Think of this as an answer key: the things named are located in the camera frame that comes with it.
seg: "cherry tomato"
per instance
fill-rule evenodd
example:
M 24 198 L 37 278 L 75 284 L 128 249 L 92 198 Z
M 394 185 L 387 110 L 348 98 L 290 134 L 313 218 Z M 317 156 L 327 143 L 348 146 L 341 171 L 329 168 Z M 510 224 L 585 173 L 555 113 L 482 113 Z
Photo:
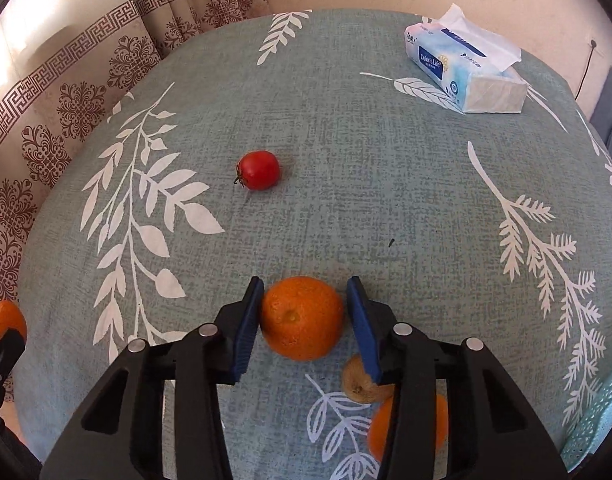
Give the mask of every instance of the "cherry tomato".
M 279 180 L 279 162 L 271 152 L 260 151 L 246 153 L 237 163 L 237 178 L 248 189 L 262 190 L 277 184 Z

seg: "beige curtain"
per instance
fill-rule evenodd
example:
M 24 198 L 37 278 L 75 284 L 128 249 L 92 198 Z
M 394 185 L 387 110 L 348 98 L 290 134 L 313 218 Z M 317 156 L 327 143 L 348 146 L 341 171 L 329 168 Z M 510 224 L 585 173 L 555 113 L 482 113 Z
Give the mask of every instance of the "beige curtain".
M 0 300 L 41 204 L 86 137 L 163 57 L 268 0 L 10 0 L 0 16 Z

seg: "curtain fold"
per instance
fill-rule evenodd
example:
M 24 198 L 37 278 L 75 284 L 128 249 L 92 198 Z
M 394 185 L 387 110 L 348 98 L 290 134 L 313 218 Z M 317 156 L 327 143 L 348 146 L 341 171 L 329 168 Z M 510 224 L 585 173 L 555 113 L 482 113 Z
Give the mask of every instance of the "curtain fold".
M 0 16 L 0 300 L 42 202 L 86 137 L 180 44 L 268 0 L 10 0 Z

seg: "tissue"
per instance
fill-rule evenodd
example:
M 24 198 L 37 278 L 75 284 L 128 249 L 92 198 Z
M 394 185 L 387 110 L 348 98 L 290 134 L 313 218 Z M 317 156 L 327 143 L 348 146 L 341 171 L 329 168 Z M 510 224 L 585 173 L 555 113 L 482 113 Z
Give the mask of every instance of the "tissue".
M 520 113 L 528 83 L 512 64 L 522 51 L 474 25 L 452 4 L 439 20 L 404 32 L 407 56 L 465 113 Z

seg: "black cable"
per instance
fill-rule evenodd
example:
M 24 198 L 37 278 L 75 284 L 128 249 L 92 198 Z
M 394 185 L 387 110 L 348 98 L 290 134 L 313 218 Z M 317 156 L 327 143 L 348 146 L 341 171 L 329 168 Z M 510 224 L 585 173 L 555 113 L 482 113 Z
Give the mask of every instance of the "black cable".
M 579 97 L 579 92 L 582 91 L 582 86 L 584 85 L 584 79 L 586 79 L 586 74 L 588 74 L 588 67 L 590 66 L 590 60 L 593 57 L 593 52 L 595 51 L 595 47 L 597 43 L 595 40 L 590 40 L 590 55 L 588 56 L 588 63 L 586 64 L 586 70 L 584 70 L 584 75 L 582 76 L 582 82 L 579 84 L 579 89 L 577 90 L 577 95 L 575 96 L 575 101 Z

